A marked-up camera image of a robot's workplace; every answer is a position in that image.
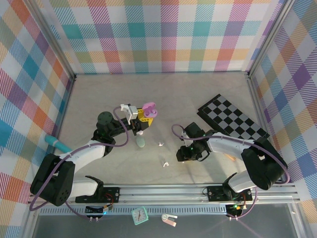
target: clock face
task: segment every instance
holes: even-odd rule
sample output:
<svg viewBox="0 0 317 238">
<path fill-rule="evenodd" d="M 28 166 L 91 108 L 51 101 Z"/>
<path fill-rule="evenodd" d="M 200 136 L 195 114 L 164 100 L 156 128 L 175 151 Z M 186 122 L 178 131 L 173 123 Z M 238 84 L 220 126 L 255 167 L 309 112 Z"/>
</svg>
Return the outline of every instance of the clock face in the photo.
<svg viewBox="0 0 317 238">
<path fill-rule="evenodd" d="M 132 211 L 132 217 L 135 225 L 146 222 L 149 217 L 145 207 L 139 207 Z"/>
</svg>

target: plaid backdrop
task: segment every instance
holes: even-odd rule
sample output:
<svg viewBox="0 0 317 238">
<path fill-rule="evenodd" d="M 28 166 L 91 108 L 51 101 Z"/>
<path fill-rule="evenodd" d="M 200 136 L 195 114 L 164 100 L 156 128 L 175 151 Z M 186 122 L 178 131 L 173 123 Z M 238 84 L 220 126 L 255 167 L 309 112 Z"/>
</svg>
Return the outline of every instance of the plaid backdrop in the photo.
<svg viewBox="0 0 317 238">
<path fill-rule="evenodd" d="M 317 0 L 297 0 L 255 85 L 275 147 L 317 235 Z"/>
<path fill-rule="evenodd" d="M 37 0 L 77 73 L 246 70 L 283 1 Z"/>
<path fill-rule="evenodd" d="M 22 0 L 0 0 L 0 238 L 15 238 L 71 85 Z"/>
</svg>

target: teal cylinder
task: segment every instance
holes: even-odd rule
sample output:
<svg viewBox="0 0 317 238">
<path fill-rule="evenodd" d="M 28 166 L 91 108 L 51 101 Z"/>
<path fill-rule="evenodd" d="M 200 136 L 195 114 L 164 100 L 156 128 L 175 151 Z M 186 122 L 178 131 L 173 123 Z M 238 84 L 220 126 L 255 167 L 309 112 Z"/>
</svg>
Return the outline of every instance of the teal cylinder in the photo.
<svg viewBox="0 0 317 238">
<path fill-rule="evenodd" d="M 63 153 L 68 153 L 68 152 L 72 151 L 72 149 L 70 149 L 68 146 L 64 145 L 63 143 L 61 143 L 54 136 L 46 135 L 45 136 L 45 141 L 46 141 L 46 143 L 48 143 L 49 145 L 59 149 Z"/>
</svg>

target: white floor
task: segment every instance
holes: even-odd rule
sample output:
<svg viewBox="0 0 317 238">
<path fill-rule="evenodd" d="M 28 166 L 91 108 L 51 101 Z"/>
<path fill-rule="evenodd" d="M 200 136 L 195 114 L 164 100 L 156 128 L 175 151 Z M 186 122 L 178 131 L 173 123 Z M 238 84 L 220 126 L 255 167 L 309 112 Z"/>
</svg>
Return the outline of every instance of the white floor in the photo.
<svg viewBox="0 0 317 238">
<path fill-rule="evenodd" d="M 144 148 L 136 145 L 130 132 L 128 145 L 114 148 L 109 155 L 90 163 L 76 176 L 91 175 L 105 183 L 120 184 L 223 182 L 234 172 L 245 170 L 243 162 L 233 162 L 218 153 L 212 153 L 201 163 L 177 162 L 176 152 L 183 142 L 170 129 L 174 123 L 185 127 L 195 121 L 205 131 L 209 130 L 207 123 L 196 113 L 218 93 L 257 121 L 242 72 L 79 75 L 59 139 L 75 149 L 90 140 L 101 112 L 112 112 L 120 104 L 142 107 L 153 101 L 158 116 L 144 131 Z M 115 138 L 117 144 L 125 139 L 125 134 Z M 159 141 L 165 143 L 163 147 L 158 146 Z M 169 166 L 163 168 L 165 161 Z"/>
</svg>

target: black and white checkerboard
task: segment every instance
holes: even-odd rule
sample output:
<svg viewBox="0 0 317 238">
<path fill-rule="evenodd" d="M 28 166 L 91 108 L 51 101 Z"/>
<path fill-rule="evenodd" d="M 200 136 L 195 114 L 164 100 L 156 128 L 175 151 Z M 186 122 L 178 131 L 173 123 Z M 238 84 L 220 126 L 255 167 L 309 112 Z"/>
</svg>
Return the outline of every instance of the black and white checkerboard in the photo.
<svg viewBox="0 0 317 238">
<path fill-rule="evenodd" d="M 269 137 L 266 131 L 220 94 L 200 107 L 197 114 L 213 129 L 225 135 L 253 140 Z"/>
</svg>

